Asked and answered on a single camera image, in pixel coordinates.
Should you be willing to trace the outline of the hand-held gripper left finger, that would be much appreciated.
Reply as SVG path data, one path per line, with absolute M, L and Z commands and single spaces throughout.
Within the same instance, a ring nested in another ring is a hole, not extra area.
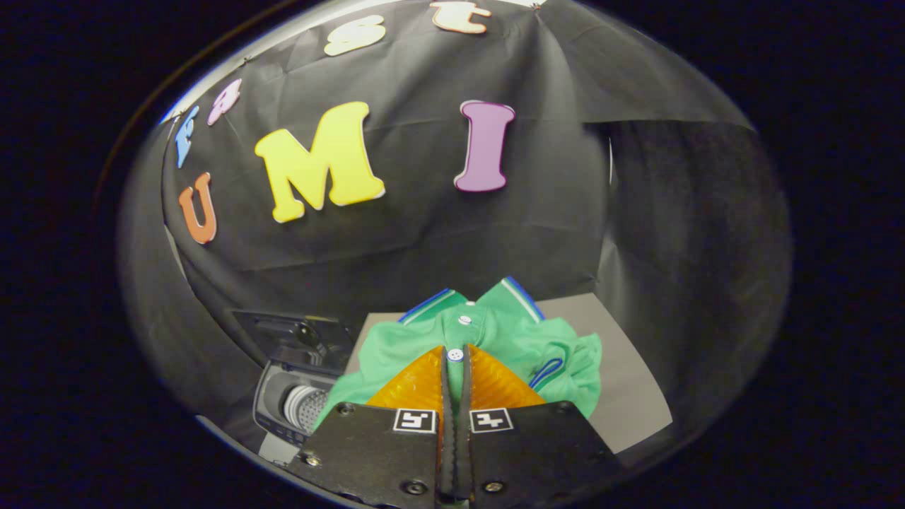
M 288 464 L 333 495 L 371 507 L 437 507 L 455 490 L 446 350 L 424 352 L 365 404 L 340 402 Z

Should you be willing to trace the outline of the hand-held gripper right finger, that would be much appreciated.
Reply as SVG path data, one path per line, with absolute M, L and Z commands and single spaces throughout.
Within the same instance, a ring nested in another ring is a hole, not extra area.
M 543 402 L 469 345 L 455 426 L 455 497 L 472 507 L 559 507 L 594 496 L 623 466 L 568 400 Z

